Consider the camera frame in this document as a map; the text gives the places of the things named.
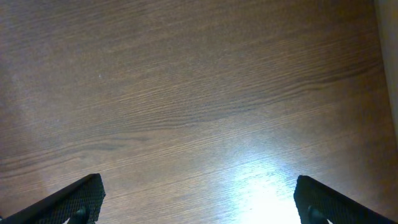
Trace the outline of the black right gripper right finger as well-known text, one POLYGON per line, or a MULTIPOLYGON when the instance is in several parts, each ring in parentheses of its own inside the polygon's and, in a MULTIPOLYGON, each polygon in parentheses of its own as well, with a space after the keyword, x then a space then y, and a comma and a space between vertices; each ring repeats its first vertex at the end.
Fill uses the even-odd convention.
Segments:
POLYGON ((294 200, 302 224, 396 224, 307 175, 298 176, 294 200))

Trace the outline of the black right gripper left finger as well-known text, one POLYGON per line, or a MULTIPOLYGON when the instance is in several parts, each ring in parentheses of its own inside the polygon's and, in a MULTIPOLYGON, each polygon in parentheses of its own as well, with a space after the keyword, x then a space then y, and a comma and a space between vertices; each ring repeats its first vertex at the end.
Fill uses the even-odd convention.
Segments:
POLYGON ((100 174, 89 174, 41 201, 1 220, 9 224, 98 221, 106 196, 100 174))

